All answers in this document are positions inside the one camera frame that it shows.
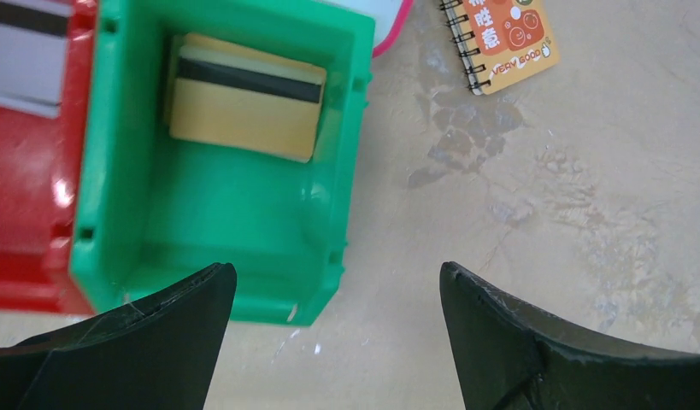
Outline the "gold card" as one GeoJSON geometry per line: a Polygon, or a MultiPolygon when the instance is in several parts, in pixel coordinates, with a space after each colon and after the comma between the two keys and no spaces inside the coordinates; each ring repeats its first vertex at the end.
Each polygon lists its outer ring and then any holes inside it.
{"type": "Polygon", "coordinates": [[[306,163],[326,77],[305,61],[195,32],[176,35],[163,120],[172,138],[306,163]]]}

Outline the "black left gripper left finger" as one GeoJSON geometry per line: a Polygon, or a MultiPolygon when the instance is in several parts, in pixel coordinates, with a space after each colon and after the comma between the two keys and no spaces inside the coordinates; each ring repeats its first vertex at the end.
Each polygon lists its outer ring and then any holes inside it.
{"type": "Polygon", "coordinates": [[[0,409],[201,409],[237,288],[215,263],[77,324],[0,347],[0,409]]]}

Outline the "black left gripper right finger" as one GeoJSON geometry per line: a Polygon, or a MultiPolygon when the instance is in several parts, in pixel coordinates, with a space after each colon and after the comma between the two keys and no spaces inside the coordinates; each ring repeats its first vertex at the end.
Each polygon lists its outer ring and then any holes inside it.
{"type": "Polygon", "coordinates": [[[700,354],[576,325],[452,261],[439,294],[468,409],[700,409],[700,354]]]}

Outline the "silver card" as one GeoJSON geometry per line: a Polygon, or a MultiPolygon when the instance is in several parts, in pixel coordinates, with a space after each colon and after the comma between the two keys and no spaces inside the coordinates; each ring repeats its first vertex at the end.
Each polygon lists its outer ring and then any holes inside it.
{"type": "Polygon", "coordinates": [[[0,1],[0,107],[59,115],[73,11],[69,1],[0,1]]]}

